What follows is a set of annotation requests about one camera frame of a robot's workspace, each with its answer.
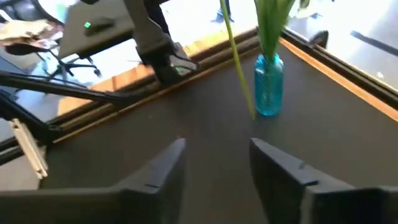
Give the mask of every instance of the chair wheel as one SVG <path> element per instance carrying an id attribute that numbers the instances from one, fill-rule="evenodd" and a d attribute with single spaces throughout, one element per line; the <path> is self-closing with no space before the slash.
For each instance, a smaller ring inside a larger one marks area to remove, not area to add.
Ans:
<path id="1" fill-rule="evenodd" d="M 99 69 L 94 70 L 94 74 L 97 75 L 98 78 L 102 77 L 101 71 Z"/>

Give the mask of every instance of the green stem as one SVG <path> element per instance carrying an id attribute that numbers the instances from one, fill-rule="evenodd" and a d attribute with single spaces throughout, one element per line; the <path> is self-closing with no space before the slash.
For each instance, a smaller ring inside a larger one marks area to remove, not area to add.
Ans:
<path id="1" fill-rule="evenodd" d="M 250 89 L 249 89 L 248 85 L 246 84 L 246 80 L 244 79 L 241 62 L 239 61 L 238 51 L 236 50 L 234 35 L 232 33 L 231 24 L 229 23 L 229 17 L 228 17 L 228 13 L 226 10 L 225 1 L 220 0 L 220 4 L 221 4 L 221 8 L 223 10 L 224 21 L 225 21 L 226 29 L 228 31 L 229 42 L 231 43 L 232 53 L 234 55 L 234 61 L 235 61 L 236 71 L 238 73 L 239 82 L 243 89 L 244 97 L 246 98 L 246 103 L 248 104 L 248 108 L 249 108 L 251 117 L 252 117 L 252 119 L 255 119 L 256 118 L 256 110 L 254 109 L 254 103 L 253 103 Z"/>

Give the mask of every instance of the office chair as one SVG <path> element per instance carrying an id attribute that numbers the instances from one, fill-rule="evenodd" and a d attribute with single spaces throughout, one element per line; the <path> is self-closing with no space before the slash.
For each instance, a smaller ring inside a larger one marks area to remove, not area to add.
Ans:
<path id="1" fill-rule="evenodd" d="M 64 26 L 64 22 L 66 20 L 67 16 L 67 7 L 63 6 L 62 4 L 58 4 L 56 10 L 53 12 L 49 13 L 45 10 L 45 7 L 43 7 L 41 4 L 43 3 L 49 3 L 49 4 L 56 4 L 56 2 L 53 1 L 39 1 L 39 0 L 0 0 L 0 9 L 3 9 L 3 11 L 9 15 L 9 18 L 11 19 L 18 19 L 22 21 L 36 21 L 39 19 L 46 19 L 50 22 L 53 22 L 57 25 Z M 56 43 L 59 45 L 60 39 L 55 40 Z M 50 81 L 57 75 L 61 75 L 64 83 L 66 83 L 67 80 L 67 74 L 69 73 L 71 76 L 74 76 L 72 73 L 71 69 L 72 68 L 80 68 L 80 67 L 88 67 L 88 68 L 94 68 L 94 73 L 100 77 L 101 72 L 98 70 L 97 66 L 94 65 L 93 60 L 91 57 L 88 57 L 87 60 L 89 61 L 89 65 L 84 65 L 84 64 L 76 64 L 75 62 L 79 58 L 74 58 L 71 61 L 68 62 L 63 62 L 61 58 L 59 58 L 54 52 L 54 48 L 58 47 L 57 45 L 51 49 L 45 49 L 45 48 L 40 48 L 40 47 L 33 47 L 31 45 L 24 45 L 24 44 L 15 44 L 11 46 L 6 47 L 6 52 L 9 54 L 13 55 L 27 55 L 34 53 L 40 59 L 43 60 L 43 65 L 42 69 L 47 73 L 47 60 L 43 56 L 41 56 L 40 53 L 50 53 L 58 62 L 57 69 L 51 74 L 47 74 L 48 77 L 46 78 L 47 81 Z"/>

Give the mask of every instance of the desk surface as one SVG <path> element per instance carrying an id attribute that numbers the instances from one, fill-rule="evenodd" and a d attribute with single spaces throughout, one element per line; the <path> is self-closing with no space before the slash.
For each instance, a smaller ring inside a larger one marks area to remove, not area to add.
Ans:
<path id="1" fill-rule="evenodd" d="M 256 54 L 242 60 L 251 88 Z M 280 115 L 251 120 L 230 65 L 56 144 L 42 186 L 113 185 L 177 136 L 187 138 L 180 223 L 265 223 L 249 170 L 250 137 L 358 187 L 398 185 L 398 123 L 332 80 L 327 68 L 317 70 L 311 58 L 284 46 L 279 55 Z"/>
<path id="2" fill-rule="evenodd" d="M 86 37 L 85 23 L 99 17 L 116 18 L 118 21 L 106 32 Z M 61 58 L 73 54 L 90 56 L 97 53 L 96 50 L 101 49 L 102 45 L 115 41 L 120 43 L 131 38 L 133 30 L 134 24 L 122 0 L 101 0 L 94 5 L 79 2 L 68 11 L 58 56 Z"/>

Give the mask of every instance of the blue glass vase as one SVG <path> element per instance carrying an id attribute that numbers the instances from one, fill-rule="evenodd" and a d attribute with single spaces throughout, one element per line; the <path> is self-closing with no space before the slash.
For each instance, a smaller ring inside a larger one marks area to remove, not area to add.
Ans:
<path id="1" fill-rule="evenodd" d="M 273 116 L 282 108 L 284 63 L 277 54 L 268 61 L 263 54 L 254 64 L 254 98 L 260 114 Z"/>

